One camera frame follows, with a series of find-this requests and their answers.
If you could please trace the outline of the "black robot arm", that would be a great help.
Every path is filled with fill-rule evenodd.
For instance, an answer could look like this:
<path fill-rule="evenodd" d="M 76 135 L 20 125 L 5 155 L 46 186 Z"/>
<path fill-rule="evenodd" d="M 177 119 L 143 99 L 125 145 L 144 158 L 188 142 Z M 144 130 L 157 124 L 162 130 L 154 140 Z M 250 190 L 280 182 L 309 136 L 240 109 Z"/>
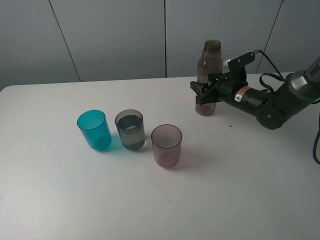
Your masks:
<path fill-rule="evenodd" d="M 280 128 L 291 117 L 320 99 L 320 61 L 309 68 L 289 74 L 286 78 L 272 75 L 282 81 L 273 90 L 264 82 L 263 90 L 249 87 L 245 66 L 255 60 L 250 51 L 227 62 L 229 71 L 221 75 L 208 75 L 209 83 L 192 81 L 198 105 L 224 102 L 254 116 L 265 128 Z"/>

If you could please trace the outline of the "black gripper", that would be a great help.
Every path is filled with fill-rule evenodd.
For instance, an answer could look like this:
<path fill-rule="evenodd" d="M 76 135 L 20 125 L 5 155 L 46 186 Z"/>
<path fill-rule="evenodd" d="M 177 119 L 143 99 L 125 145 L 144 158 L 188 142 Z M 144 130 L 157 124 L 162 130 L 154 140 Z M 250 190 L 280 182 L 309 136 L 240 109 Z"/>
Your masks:
<path fill-rule="evenodd" d="M 232 76 L 228 72 L 209 73 L 208 81 L 211 84 L 190 82 L 190 88 L 196 94 L 195 103 L 197 105 L 234 101 L 236 93 L 242 87 L 248 86 L 246 75 Z"/>

